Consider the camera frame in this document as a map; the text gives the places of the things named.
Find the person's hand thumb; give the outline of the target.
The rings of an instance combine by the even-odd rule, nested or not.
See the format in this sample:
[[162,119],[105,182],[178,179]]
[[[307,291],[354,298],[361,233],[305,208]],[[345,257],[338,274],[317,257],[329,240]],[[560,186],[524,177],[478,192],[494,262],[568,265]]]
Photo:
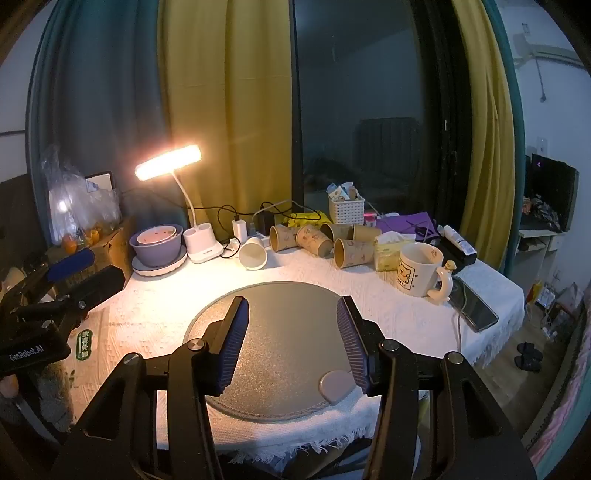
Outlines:
[[0,380],[0,394],[7,399],[18,396],[19,383],[15,375],[8,375]]

